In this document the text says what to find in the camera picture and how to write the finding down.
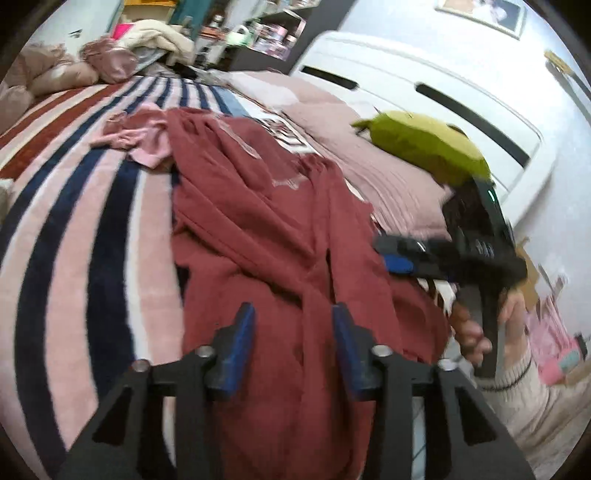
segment white wall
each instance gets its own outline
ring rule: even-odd
[[[224,27],[233,29],[252,17],[252,11],[258,5],[259,0],[233,0],[226,10],[227,17]]]
[[[77,55],[80,47],[99,38],[109,29],[121,0],[67,0],[31,36],[29,43],[65,43],[68,53]],[[80,38],[68,33],[82,29]]]
[[[564,268],[570,279],[559,302],[564,322],[572,333],[589,335],[591,201],[586,187],[591,180],[591,102],[572,80],[557,80],[546,66],[544,50],[553,50],[581,77],[582,72],[556,33],[529,7],[523,34],[516,40],[434,6],[434,0],[358,0],[341,30],[400,41],[444,57],[460,74],[535,119],[560,146],[553,178],[516,234],[531,237],[527,250],[534,262],[550,270]]]

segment striped blanket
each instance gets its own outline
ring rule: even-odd
[[[150,77],[55,94],[0,137],[0,177],[16,179],[0,230],[0,423],[40,479],[55,476],[134,359],[180,356],[174,176],[89,148],[107,117],[145,101],[251,116],[286,148],[311,151],[226,89]]]

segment green plush toy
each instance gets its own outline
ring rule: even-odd
[[[458,187],[470,177],[491,177],[477,146],[457,127],[430,116],[384,112],[352,126],[369,130],[376,147],[427,170],[441,184]]]

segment black handle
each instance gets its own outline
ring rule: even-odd
[[[503,373],[505,361],[505,325],[499,325],[499,296],[496,289],[466,286],[460,289],[457,300],[464,305],[472,319],[478,323],[484,335],[492,343],[490,353],[484,355],[474,374],[479,378],[496,378]]]

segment blue gripper pad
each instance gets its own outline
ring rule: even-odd
[[[217,400],[227,400],[238,388],[252,350],[256,311],[251,303],[243,303],[233,325],[216,332],[211,346],[216,362],[205,376],[210,394]]]
[[[386,263],[386,270],[390,273],[406,275],[414,271],[414,263],[406,257],[386,254],[383,255],[383,258],[384,263]]]
[[[343,303],[333,306],[333,332],[340,372],[351,397],[356,401],[375,400],[382,387],[382,375],[373,366],[375,345],[370,330],[356,326]]]

